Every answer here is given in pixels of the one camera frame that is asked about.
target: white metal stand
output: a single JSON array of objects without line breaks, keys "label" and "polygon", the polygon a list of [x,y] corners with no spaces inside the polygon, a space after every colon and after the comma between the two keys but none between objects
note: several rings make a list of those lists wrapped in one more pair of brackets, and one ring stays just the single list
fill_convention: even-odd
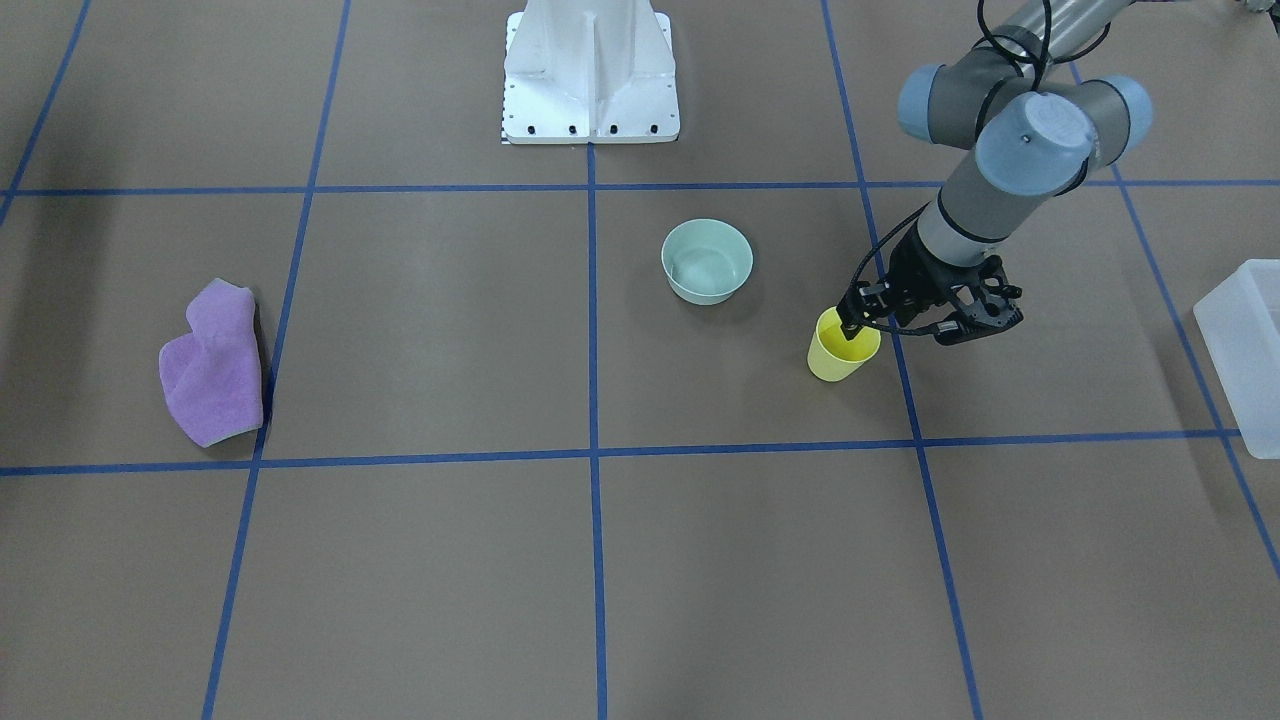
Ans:
[{"label": "white metal stand", "polygon": [[669,142],[680,135],[671,19],[649,0],[529,0],[507,19],[507,142]]}]

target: blue joint cap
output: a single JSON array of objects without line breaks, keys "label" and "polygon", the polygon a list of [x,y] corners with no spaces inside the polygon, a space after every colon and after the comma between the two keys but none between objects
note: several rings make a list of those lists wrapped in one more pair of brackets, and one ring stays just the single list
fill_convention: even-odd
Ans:
[{"label": "blue joint cap", "polygon": [[1124,155],[1147,137],[1151,123],[1156,120],[1156,109],[1151,105],[1147,90],[1132,77],[1106,76],[1098,79],[1116,88],[1120,97],[1124,97],[1125,106],[1129,108],[1129,142],[1125,142],[1124,150],[1120,151],[1120,155]]},{"label": "blue joint cap", "polygon": [[897,124],[906,135],[933,142],[929,136],[929,95],[933,92],[933,78],[942,65],[924,65],[911,73],[897,95]]},{"label": "blue joint cap", "polygon": [[1089,117],[1070,100],[1024,92],[982,129],[974,159],[1010,195],[1048,195],[1075,178],[1096,138]]}]

